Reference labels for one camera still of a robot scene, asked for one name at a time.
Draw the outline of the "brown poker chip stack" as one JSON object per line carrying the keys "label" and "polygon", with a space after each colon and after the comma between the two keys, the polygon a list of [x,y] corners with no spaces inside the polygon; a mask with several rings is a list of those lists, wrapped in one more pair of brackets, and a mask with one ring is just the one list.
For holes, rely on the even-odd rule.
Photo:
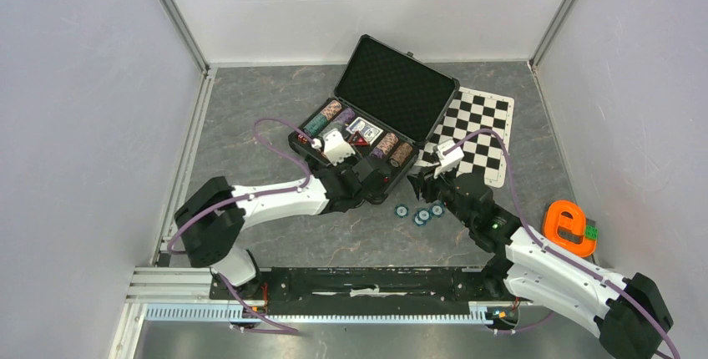
{"label": "brown poker chip stack", "polygon": [[412,146],[408,143],[401,143],[396,150],[392,153],[389,158],[389,164],[391,167],[398,168],[401,167],[408,156],[412,153]]}

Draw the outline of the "orange blue poker chip stack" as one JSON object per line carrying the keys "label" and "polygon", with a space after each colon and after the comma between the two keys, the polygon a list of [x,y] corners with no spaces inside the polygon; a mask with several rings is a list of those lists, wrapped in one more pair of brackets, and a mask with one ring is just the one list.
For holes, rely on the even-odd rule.
{"label": "orange blue poker chip stack", "polygon": [[381,154],[388,154],[391,149],[397,144],[398,137],[394,133],[386,133],[382,140],[377,143],[376,150]]}

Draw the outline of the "green yellow blue chip stack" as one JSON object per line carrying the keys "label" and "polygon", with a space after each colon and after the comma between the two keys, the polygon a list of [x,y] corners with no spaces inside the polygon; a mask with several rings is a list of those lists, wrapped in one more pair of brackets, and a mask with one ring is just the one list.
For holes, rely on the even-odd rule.
{"label": "green yellow blue chip stack", "polygon": [[321,132],[317,135],[319,138],[324,139],[327,134],[333,130],[340,130],[341,125],[339,123],[331,122],[329,123]]}

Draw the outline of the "teal poker chip stack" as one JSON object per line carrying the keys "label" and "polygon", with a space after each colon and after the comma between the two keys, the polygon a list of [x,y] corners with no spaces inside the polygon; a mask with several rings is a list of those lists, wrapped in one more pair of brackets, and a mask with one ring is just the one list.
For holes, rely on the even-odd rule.
{"label": "teal poker chip stack", "polygon": [[329,119],[322,113],[316,114],[304,127],[303,132],[312,137],[318,135],[318,133],[325,128],[329,123]]}

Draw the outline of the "purple poker chip stack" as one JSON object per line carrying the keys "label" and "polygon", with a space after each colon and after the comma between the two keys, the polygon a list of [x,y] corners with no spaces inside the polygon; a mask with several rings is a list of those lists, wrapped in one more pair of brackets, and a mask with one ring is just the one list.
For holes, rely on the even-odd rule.
{"label": "purple poker chip stack", "polygon": [[332,121],[332,125],[346,127],[356,116],[356,112],[351,108],[344,109]]}

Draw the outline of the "pink poker chip stack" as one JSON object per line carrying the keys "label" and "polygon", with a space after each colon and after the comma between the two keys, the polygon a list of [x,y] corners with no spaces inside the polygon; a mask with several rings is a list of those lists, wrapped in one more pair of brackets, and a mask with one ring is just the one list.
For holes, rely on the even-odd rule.
{"label": "pink poker chip stack", "polygon": [[332,100],[321,110],[320,114],[326,119],[326,121],[330,121],[341,110],[342,110],[341,103],[338,100]]}

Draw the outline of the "black poker case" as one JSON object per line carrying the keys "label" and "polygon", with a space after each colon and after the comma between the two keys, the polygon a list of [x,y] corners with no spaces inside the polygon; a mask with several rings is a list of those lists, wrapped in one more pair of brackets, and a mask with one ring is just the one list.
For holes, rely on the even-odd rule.
{"label": "black poker case", "polygon": [[[332,97],[302,122],[301,129],[332,100],[341,103],[342,110],[339,113],[351,108],[356,112],[355,118],[363,117],[382,128],[383,133],[370,147],[352,146],[356,154],[342,162],[348,164],[355,164],[370,156],[370,152],[386,133],[394,133],[398,142],[384,159],[391,168],[393,177],[387,188],[388,196],[413,166],[459,87],[457,79],[422,63],[410,53],[403,53],[370,35],[363,35],[359,38]],[[351,134],[346,131],[346,127],[341,126],[339,131],[347,141]],[[288,143],[303,157],[311,171],[332,166],[321,152],[313,149],[308,142],[309,138],[318,136],[310,137],[305,133],[302,135],[306,142],[298,140],[298,133],[293,132],[288,137]],[[401,167],[391,167],[389,158],[403,142],[412,146],[412,153]]]}

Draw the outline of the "black red all-in triangle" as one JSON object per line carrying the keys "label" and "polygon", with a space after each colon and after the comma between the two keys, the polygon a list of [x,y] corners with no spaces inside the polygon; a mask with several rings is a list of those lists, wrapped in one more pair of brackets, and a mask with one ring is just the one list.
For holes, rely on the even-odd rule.
{"label": "black red all-in triangle", "polygon": [[355,146],[355,147],[370,147],[371,143],[365,138],[365,136],[359,132],[355,131],[353,134],[349,136],[349,139],[347,140],[349,145]]}

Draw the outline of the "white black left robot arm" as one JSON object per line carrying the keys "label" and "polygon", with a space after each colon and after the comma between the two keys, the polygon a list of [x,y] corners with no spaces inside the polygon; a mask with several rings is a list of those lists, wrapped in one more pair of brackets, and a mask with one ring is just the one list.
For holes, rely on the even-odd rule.
{"label": "white black left robot arm", "polygon": [[175,212],[177,231],[168,250],[177,254],[174,246],[181,243],[191,267],[214,269],[240,297],[252,298],[261,290],[262,276],[250,252],[236,244],[241,231],[293,216],[347,212],[392,180],[391,168],[373,156],[273,185],[230,185],[225,177],[214,177]]}

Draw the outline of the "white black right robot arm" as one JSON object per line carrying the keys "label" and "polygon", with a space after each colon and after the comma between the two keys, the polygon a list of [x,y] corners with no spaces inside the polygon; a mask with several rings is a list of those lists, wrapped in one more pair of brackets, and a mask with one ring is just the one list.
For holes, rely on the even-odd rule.
{"label": "white black right robot arm", "polygon": [[409,176],[416,197],[439,202],[492,254],[482,286],[493,299],[508,294],[566,317],[597,337],[614,358],[660,354],[674,325],[659,287],[648,276],[626,277],[550,241],[495,203],[478,174]]}

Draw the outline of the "green 50 chip lower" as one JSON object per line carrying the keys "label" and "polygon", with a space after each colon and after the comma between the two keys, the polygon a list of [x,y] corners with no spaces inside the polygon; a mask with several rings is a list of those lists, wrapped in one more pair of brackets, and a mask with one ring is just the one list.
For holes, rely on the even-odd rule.
{"label": "green 50 chip lower", "polygon": [[434,216],[436,218],[440,218],[444,215],[445,209],[442,205],[435,204],[430,207],[430,213],[432,216]]}

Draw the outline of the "green 50 chip cluster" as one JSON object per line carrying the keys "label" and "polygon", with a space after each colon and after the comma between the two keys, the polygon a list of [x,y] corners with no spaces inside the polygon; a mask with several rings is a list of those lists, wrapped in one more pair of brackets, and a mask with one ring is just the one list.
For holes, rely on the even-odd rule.
{"label": "green 50 chip cluster", "polygon": [[397,205],[394,213],[399,218],[405,218],[409,215],[409,209],[405,205]]}
{"label": "green 50 chip cluster", "polygon": [[418,210],[415,216],[421,220],[424,220],[426,223],[431,219],[431,213],[427,209]]}

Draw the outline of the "green 50 chip near chessboard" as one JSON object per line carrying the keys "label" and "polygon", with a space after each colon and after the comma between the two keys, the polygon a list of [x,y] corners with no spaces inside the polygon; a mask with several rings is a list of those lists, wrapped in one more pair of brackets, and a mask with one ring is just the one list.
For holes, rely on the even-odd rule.
{"label": "green 50 chip near chessboard", "polygon": [[413,217],[413,222],[416,226],[424,226],[426,224],[424,220],[419,219],[417,216]]}

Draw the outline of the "blue playing card deck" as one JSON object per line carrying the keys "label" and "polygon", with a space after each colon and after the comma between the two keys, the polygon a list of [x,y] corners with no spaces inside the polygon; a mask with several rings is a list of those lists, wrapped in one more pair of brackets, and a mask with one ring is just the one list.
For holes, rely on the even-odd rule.
{"label": "blue playing card deck", "polygon": [[347,127],[349,134],[359,133],[369,144],[375,142],[383,133],[383,129],[363,117],[355,118]]}

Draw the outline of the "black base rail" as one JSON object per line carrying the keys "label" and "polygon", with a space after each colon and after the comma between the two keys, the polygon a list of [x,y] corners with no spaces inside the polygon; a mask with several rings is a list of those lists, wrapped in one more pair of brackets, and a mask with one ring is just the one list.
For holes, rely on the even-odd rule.
{"label": "black base rail", "polygon": [[269,315],[463,315],[471,302],[518,301],[474,267],[272,267],[237,288]]}

